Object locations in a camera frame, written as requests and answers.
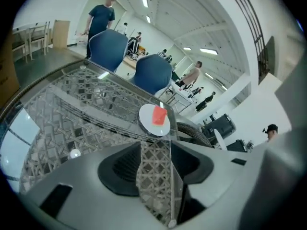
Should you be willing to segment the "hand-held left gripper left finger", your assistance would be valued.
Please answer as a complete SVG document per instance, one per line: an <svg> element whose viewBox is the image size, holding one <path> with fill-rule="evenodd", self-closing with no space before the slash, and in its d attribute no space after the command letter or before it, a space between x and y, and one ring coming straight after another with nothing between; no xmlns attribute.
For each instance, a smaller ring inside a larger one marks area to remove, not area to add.
<svg viewBox="0 0 307 230"><path fill-rule="evenodd" d="M20 196L48 230L166 230L137 187L139 142L68 160Z"/></svg>

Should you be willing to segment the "red watermelon slice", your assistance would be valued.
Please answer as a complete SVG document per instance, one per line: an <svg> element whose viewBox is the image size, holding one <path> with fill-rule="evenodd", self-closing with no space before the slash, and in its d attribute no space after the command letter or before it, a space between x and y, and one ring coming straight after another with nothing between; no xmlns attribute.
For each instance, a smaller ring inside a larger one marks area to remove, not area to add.
<svg viewBox="0 0 307 230"><path fill-rule="evenodd" d="M167 116L166 109L160 106L155 106L153 109L152 124L154 126L163 126L165 123L166 116Z"/></svg>

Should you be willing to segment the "white round plate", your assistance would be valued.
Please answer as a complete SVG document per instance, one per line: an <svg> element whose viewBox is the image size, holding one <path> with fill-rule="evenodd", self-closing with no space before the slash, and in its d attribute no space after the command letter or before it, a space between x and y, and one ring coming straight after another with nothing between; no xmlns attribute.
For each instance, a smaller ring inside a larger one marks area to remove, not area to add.
<svg viewBox="0 0 307 230"><path fill-rule="evenodd" d="M165 123L163 126L154 126L152 124L153 110L156 105L145 104L139 110L139 120L142 126L152 135L163 137L170 132L170 120L168 114L165 118Z"/></svg>

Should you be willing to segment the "glass-top wicker table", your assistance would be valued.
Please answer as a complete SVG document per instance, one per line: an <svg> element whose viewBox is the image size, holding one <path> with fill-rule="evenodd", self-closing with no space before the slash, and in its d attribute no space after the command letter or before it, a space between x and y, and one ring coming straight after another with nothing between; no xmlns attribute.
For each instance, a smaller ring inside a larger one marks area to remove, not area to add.
<svg viewBox="0 0 307 230"><path fill-rule="evenodd" d="M145 104L167 110L166 136L142 126ZM69 64L22 91L1 115L0 169L20 197L70 159L139 142L141 201L167 229L174 228L203 209L185 182L197 159L175 147L177 133L169 105L95 65Z"/></svg>

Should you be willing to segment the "black equipment case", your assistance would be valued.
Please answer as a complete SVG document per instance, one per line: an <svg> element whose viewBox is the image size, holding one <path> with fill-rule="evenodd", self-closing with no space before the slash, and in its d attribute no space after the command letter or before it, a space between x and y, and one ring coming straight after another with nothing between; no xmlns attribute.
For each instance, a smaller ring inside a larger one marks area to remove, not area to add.
<svg viewBox="0 0 307 230"><path fill-rule="evenodd" d="M247 147L243 140L237 139L234 143L226 146L228 151L247 152Z"/></svg>

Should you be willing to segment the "white round table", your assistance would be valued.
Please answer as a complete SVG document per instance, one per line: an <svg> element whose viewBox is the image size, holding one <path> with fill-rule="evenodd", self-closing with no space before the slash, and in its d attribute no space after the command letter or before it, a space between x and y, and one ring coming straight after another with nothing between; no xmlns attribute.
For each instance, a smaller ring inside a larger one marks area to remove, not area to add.
<svg viewBox="0 0 307 230"><path fill-rule="evenodd" d="M220 146L220 149L221 150L227 150L227 146L226 146L226 144L224 142L224 139L223 139L223 137L221 136L221 134L219 133L219 131L217 129L214 129L214 134L215 134L217 143Z"/></svg>

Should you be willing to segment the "black monitor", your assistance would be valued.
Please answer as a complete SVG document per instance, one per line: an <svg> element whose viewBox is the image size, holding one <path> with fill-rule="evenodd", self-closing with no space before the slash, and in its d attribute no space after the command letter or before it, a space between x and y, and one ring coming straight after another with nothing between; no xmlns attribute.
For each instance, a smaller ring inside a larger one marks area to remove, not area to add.
<svg viewBox="0 0 307 230"><path fill-rule="evenodd" d="M213 139L215 137L215 129L220 133L222 138L226 138L236 131L236 126L229 115L224 114L216 120L203 126L201 128L201 132L206 138Z"/></svg>

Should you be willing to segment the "black wicker chair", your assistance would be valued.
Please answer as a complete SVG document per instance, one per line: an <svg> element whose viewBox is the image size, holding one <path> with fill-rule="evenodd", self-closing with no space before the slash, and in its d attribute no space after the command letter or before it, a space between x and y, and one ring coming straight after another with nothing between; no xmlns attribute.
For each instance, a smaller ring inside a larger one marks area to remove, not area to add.
<svg viewBox="0 0 307 230"><path fill-rule="evenodd" d="M183 133L186 136L188 136L188 137L183 137L179 134L178 138L180 141L213 148L208 138L197 128L194 128L189 124L177 122L177 129L179 133Z"/></svg>

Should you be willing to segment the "white metal table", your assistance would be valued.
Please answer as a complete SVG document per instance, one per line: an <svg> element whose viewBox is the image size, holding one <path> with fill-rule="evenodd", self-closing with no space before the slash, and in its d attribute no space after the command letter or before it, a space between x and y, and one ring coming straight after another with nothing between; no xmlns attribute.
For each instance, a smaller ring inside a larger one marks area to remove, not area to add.
<svg viewBox="0 0 307 230"><path fill-rule="evenodd" d="M170 81L167 87L160 90L156 94L156 97L164 101L168 105L178 104L183 108L186 108L193 104L193 101L188 98L188 93L182 88L178 87L173 80Z"/></svg>

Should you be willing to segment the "blue chair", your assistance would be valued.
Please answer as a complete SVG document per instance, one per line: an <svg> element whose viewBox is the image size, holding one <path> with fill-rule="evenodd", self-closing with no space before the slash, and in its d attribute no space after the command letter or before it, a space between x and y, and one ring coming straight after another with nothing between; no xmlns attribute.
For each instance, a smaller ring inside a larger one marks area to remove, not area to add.
<svg viewBox="0 0 307 230"><path fill-rule="evenodd" d="M135 74L129 81L155 95L169 85L171 77L172 66L158 54L153 54L137 61Z"/></svg>
<svg viewBox="0 0 307 230"><path fill-rule="evenodd" d="M128 48L128 38L114 30L107 29L89 40L89 61L115 72L122 63Z"/></svg>

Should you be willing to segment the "light wooden table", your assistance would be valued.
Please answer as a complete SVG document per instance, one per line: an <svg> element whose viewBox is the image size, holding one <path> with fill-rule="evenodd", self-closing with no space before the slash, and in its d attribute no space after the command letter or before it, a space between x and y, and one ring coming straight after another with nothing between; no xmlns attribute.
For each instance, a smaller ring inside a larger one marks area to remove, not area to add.
<svg viewBox="0 0 307 230"><path fill-rule="evenodd" d="M145 56L145 54L126 54L123 59L123 62L126 63L132 69L136 69L137 61Z"/></svg>

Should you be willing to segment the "large flat cardboard box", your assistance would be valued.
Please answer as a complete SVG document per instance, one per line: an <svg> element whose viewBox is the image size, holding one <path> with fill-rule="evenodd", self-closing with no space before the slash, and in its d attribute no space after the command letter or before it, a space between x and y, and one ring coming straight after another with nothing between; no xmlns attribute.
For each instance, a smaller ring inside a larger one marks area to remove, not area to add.
<svg viewBox="0 0 307 230"><path fill-rule="evenodd" d="M0 108L3 108L20 88L13 61L12 43L11 29L0 47Z"/></svg>

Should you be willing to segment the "black window grille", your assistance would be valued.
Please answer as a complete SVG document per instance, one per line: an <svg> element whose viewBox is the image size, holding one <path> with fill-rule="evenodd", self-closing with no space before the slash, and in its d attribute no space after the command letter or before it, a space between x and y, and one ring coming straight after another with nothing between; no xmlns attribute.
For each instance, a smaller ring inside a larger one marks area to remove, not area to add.
<svg viewBox="0 0 307 230"><path fill-rule="evenodd" d="M269 72L269 69L267 49L259 19L250 0L235 0L235 2L243 13L251 31L258 58L259 76L262 77Z"/></svg>

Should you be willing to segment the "upright cardboard panel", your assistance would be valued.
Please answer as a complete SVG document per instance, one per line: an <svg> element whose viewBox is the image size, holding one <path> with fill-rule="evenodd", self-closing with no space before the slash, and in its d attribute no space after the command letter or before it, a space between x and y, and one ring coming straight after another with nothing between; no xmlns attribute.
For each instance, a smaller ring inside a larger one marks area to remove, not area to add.
<svg viewBox="0 0 307 230"><path fill-rule="evenodd" d="M70 21L55 20L53 25L53 48L66 48L68 41Z"/></svg>

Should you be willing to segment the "white wooden chairs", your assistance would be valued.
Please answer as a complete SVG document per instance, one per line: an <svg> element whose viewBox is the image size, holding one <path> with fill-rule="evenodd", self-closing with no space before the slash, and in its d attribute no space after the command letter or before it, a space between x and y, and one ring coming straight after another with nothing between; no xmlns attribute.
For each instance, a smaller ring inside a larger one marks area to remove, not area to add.
<svg viewBox="0 0 307 230"><path fill-rule="evenodd" d="M34 45L38 46L44 55L49 52L50 21L37 22L12 30L12 51L20 51L27 63L28 57L33 60Z"/></svg>

